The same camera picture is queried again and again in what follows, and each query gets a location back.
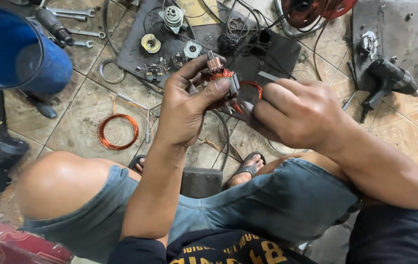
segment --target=work mat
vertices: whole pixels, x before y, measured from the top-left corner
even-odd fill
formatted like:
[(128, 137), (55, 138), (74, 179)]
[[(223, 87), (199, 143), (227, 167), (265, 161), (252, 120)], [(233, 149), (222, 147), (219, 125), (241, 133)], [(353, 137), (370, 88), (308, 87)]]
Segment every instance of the work mat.
[[(407, 21), (407, 15), (413, 17)], [(375, 82), (365, 74), (371, 60), (358, 52), (361, 34), (378, 37), (378, 56), (391, 59), (411, 73), (418, 83), (418, 0), (359, 0), (353, 9), (353, 49), (359, 89), (371, 91)]]
[[(227, 21), (230, 8), (219, 2), (216, 3), (218, 6), (225, 9), (219, 9), (219, 17), (223, 21)], [(160, 57), (165, 58), (167, 62), (170, 62), (169, 67), (171, 68), (169, 73), (164, 73), (163, 80), (161, 82), (153, 82), (154, 85), (161, 88), (164, 87), (165, 81), (170, 77), (170, 75), (178, 70), (171, 63), (172, 56), (175, 56), (178, 52), (183, 54), (183, 48), (188, 42), (188, 39), (184, 39), (167, 31), (164, 28), (163, 22), (158, 22), (162, 21), (158, 15), (158, 12), (162, 10), (162, 4), (162, 1), (144, 1), (142, 3), (116, 60), (119, 67), (139, 76), (142, 79), (146, 79), (144, 64), (148, 67), (150, 63), (159, 63)], [(242, 15), (234, 10), (232, 16)], [(253, 29), (254, 26), (256, 26), (256, 23), (249, 20), (248, 25), (251, 29)], [(220, 34), (225, 33), (225, 25), (221, 23), (200, 25), (193, 26), (193, 29), (197, 37), (197, 41), (214, 51), (218, 51), (217, 38)], [(155, 34), (157, 39), (163, 41), (159, 52), (150, 54), (144, 50), (140, 42), (142, 37), (146, 35), (145, 31)], [(192, 37), (191, 33), (188, 31), (185, 32), (181, 30), (180, 34)], [(245, 45), (248, 42), (248, 39), (249, 36), (243, 40), (244, 42), (241, 43), (241, 46)], [(229, 66), (229, 70), (237, 73), (239, 81), (256, 81), (259, 85), (263, 86), (271, 81), (258, 75), (259, 71), (265, 71), (277, 77), (288, 77), (282, 69), (285, 69), (288, 72), (293, 71), (297, 57), (299, 57), (301, 49), (300, 45), (294, 39), (285, 38), (274, 32), (272, 32), (271, 40), (272, 43), (268, 48), (268, 53), (271, 56), (239, 55), (236, 57), (235, 61)], [(200, 54), (205, 54), (207, 51), (208, 50), (203, 47)], [(228, 62), (232, 61), (231, 57), (226, 58)], [(251, 102), (258, 100), (258, 91), (253, 87), (248, 85), (246, 86), (247, 87), (241, 87), (239, 100), (247, 100)]]

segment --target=paper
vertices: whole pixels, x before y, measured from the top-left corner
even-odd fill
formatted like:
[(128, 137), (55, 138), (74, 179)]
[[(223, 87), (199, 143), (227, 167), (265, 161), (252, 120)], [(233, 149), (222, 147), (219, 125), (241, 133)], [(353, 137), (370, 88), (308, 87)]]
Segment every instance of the paper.
[[(219, 16), (219, 9), (217, 7), (217, 0), (204, 0), (209, 8)], [(189, 24), (191, 26), (201, 26), (218, 24), (219, 20), (215, 18), (210, 11), (207, 11), (206, 6), (201, 0), (177, 0), (178, 5), (181, 9), (185, 10), (186, 16), (199, 16), (199, 17), (188, 17)]]

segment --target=hand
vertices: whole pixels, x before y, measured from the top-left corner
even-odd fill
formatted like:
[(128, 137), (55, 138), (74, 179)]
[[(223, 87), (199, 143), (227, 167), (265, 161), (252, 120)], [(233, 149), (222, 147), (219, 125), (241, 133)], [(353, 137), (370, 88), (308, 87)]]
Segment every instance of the hand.
[(193, 145), (201, 133), (205, 112), (223, 104), (220, 99), (230, 88), (228, 79), (211, 82), (200, 93), (195, 88), (208, 76), (207, 71), (201, 72), (206, 61), (206, 55), (197, 57), (167, 80), (156, 140), (182, 147)]
[(319, 81), (279, 79), (253, 107), (242, 102), (245, 122), (267, 139), (317, 152), (341, 146), (341, 135), (359, 126), (342, 111), (333, 90)]

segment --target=drill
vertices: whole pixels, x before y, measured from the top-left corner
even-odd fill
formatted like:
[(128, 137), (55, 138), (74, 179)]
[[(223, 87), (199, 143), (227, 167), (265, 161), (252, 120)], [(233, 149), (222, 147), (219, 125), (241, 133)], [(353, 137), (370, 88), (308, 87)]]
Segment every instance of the drill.
[(375, 80), (377, 87), (362, 102), (363, 108), (359, 123), (364, 123), (367, 113), (377, 109), (382, 98), (392, 92), (418, 97), (418, 85), (413, 76), (385, 59), (378, 59), (371, 63), (367, 73)]

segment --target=black t-shirt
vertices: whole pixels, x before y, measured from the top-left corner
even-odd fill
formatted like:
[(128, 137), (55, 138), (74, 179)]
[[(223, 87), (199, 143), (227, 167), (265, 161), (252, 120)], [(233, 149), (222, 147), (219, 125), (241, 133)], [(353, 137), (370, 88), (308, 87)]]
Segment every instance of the black t-shirt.
[[(361, 211), (349, 241), (348, 264), (417, 263), (418, 210), (378, 205)], [(109, 264), (314, 264), (303, 255), (242, 230), (188, 232), (167, 249), (127, 237)]]

